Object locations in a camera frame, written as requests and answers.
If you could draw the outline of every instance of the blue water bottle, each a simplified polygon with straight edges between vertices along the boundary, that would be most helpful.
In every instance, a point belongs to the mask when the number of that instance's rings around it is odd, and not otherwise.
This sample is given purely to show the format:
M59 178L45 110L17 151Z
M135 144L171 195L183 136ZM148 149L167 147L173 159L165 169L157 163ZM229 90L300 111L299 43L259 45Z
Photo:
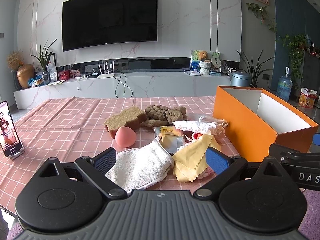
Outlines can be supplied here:
M285 76L279 79L276 96L280 97L284 101L289 100L290 92L292 88L292 81L289 77L289 67L285 68Z

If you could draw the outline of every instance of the pink checkered tablecloth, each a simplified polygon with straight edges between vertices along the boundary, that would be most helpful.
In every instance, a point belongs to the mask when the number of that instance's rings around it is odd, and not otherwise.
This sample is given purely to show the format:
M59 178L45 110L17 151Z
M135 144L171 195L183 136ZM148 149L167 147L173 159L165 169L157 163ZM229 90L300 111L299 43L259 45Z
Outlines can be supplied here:
M93 157L109 147L117 152L124 149L106 132L104 121L123 109L137 105L145 109L150 104L169 107L185 106L190 112L212 115L215 97L170 97L170 98L121 98L49 99L31 110L15 123L25 153L14 161L2 155L0 160L0 205L15 213L14 202L34 172L49 157L58 157L61 162L73 162L80 156ZM154 139L153 129L143 125L136 131L137 141L132 147L142 147ZM222 152L237 155L228 138L216 137ZM178 182L169 172L161 182L150 189L189 189L194 192L215 175L192 183Z

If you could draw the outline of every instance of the power outlet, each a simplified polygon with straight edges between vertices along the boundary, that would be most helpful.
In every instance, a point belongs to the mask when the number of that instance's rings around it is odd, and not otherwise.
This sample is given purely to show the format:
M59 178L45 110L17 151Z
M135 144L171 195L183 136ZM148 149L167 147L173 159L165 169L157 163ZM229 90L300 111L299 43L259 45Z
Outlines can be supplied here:
M262 79L264 79L264 80L269 80L269 78L270 78L269 74L263 74L262 75Z

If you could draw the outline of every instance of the cable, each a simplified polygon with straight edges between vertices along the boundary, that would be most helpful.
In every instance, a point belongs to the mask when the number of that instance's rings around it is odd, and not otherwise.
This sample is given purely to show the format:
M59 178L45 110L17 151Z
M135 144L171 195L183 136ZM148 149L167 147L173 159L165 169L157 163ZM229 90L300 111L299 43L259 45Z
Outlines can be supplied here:
M269 79L267 80L267 85L268 85L268 89L269 89L270 91L277 91L277 90L272 90L272 89L269 87Z
M121 76L122 76L122 74L125 76L124 84L121 82ZM122 68L121 68L120 78L117 79L115 76L114 76L114 78L119 81L118 84L117 84L117 86L116 86L116 89L115 89L115 95L116 95L116 97L118 98L118 96L117 96L117 88L118 88L119 84L121 83L121 84L124 85L123 98L124 98L124 95L125 95L125 87L127 87L127 88L129 88L129 89L131 90L131 96L130 96L130 98L132 98L132 97L133 97L133 91L132 91L132 89L131 89L129 86L126 85L127 76L126 76L126 75L124 74L124 72L122 71Z

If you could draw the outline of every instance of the pink makeup sponge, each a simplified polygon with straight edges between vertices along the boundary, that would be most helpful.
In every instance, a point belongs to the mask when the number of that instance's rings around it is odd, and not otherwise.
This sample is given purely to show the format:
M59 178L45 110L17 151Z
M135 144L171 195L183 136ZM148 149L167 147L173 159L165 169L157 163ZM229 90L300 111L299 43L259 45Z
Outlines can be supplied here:
M121 126L116 132L116 143L122 148L130 147L136 139L136 133L129 127Z

